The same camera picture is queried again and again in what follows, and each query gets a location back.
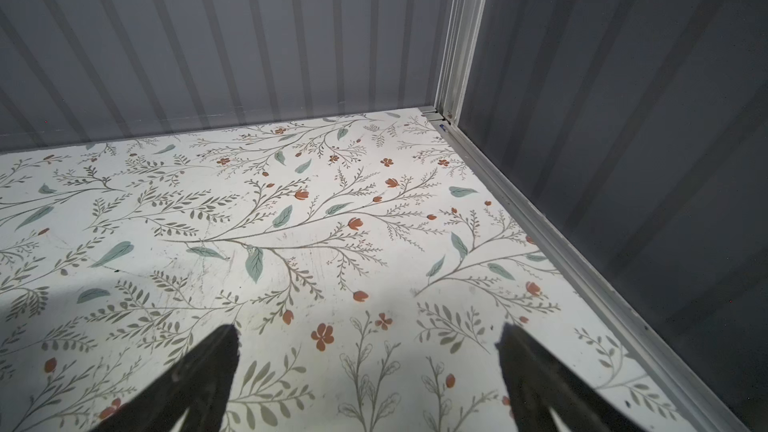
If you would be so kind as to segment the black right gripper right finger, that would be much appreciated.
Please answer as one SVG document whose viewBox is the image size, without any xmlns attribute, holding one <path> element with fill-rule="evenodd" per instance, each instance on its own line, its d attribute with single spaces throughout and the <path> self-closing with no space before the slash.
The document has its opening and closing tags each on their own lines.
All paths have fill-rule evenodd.
<svg viewBox="0 0 768 432">
<path fill-rule="evenodd" d="M 496 343 L 502 377 L 519 431 L 639 431 L 630 418 L 523 328 L 506 323 Z"/>
</svg>

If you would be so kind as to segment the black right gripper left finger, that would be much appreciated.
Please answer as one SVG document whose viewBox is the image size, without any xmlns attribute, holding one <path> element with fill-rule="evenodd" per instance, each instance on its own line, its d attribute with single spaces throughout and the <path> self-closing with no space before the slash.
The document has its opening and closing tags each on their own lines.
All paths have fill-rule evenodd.
<svg viewBox="0 0 768 432">
<path fill-rule="evenodd" d="M 239 333 L 222 325 L 97 431 L 218 431 L 239 363 Z"/>
</svg>

